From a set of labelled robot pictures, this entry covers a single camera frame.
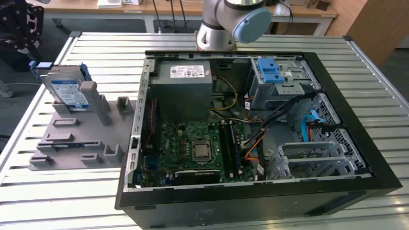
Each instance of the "green motherboard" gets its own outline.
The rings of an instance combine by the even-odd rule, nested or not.
[[[246,139],[242,122],[232,123],[238,143]],[[151,171],[152,186],[166,185],[166,172],[220,170],[220,183],[254,181],[252,164],[242,167],[242,175],[226,175],[219,123],[192,122],[163,124],[158,168]]]

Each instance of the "black cable clip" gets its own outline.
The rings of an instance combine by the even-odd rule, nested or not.
[[[307,122],[307,127],[310,129],[322,129],[322,133],[330,133],[330,132],[335,132],[338,129],[344,128],[343,124],[335,124],[335,125],[330,125],[326,122],[322,122],[320,120],[315,120],[312,122]]]

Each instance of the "motherboard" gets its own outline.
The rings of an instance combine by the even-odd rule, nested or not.
[[[239,145],[244,139],[242,122],[164,123],[160,154],[146,158],[148,186],[211,184],[215,179],[218,183],[254,181],[252,164],[242,164]]]

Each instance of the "robotic arm base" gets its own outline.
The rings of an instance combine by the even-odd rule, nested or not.
[[[218,30],[202,24],[196,35],[196,49],[210,51],[238,50],[236,41],[227,30]]]

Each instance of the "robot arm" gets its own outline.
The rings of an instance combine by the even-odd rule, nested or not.
[[[251,43],[266,33],[271,13],[266,0],[204,1],[203,24],[196,43],[202,50],[234,50],[236,40]]]
[[[0,48],[19,51],[41,61],[38,50],[43,31],[45,8],[29,4],[25,0],[0,0],[0,33],[7,39],[0,40]]]

